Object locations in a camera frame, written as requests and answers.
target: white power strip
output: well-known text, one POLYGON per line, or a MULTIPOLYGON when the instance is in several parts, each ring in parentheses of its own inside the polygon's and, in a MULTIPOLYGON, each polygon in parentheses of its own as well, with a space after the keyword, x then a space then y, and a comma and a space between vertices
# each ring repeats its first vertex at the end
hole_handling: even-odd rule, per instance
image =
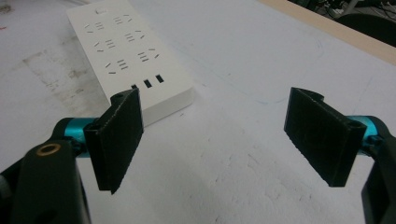
POLYGON ((67 11, 107 99, 139 88, 145 126, 193 101, 191 77, 126 0, 67 11))

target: beige edge trim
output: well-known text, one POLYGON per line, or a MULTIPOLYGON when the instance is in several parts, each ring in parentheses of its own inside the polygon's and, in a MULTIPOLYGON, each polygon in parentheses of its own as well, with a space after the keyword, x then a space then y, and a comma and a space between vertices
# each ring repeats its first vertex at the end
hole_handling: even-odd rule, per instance
POLYGON ((286 13, 299 21, 312 25, 381 60, 396 65, 396 48, 388 44, 371 38, 368 35, 361 34, 335 21, 326 19, 287 0, 259 0, 259 2, 286 13))

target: black object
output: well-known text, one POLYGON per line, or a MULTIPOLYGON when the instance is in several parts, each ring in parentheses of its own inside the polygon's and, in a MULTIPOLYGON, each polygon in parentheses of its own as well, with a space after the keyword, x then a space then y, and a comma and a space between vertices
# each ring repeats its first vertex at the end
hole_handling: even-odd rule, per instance
POLYGON ((311 11, 314 11, 318 4, 318 0, 289 0, 289 2, 299 5, 300 7, 305 7, 311 11))
POLYGON ((86 142, 65 135, 73 119, 62 119, 47 142, 0 174, 0 223, 91 223, 75 157, 88 149, 99 189, 114 193, 144 131, 138 89, 110 100, 81 127, 86 142))
POLYGON ((396 23, 393 21, 367 14, 347 14, 335 21, 396 47, 396 23))
POLYGON ((378 118, 366 125, 326 105, 323 96, 291 88, 285 132, 330 187, 343 187, 358 150, 375 159, 361 193, 368 224, 396 222, 396 138, 378 118))

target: black chair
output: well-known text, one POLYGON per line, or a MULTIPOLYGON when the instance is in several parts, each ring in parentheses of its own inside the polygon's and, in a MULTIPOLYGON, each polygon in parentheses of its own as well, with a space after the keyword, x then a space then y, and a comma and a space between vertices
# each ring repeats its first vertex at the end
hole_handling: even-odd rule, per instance
POLYGON ((367 14, 348 14, 335 20, 396 48, 396 23, 367 14))

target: white tabletop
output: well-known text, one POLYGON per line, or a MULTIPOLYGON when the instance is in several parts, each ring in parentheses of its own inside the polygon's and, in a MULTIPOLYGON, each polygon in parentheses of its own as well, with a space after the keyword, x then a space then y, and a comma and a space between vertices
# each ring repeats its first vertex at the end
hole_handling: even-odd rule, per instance
MULTIPOLYGON (((79 1, 9 1, 0 15, 0 170, 59 119, 108 102, 70 25, 79 1)), ((283 131, 290 87, 396 133, 396 67, 254 0, 132 0, 194 80, 192 105, 147 127, 120 189, 78 159, 92 223, 363 223, 373 164, 331 189, 283 131)))

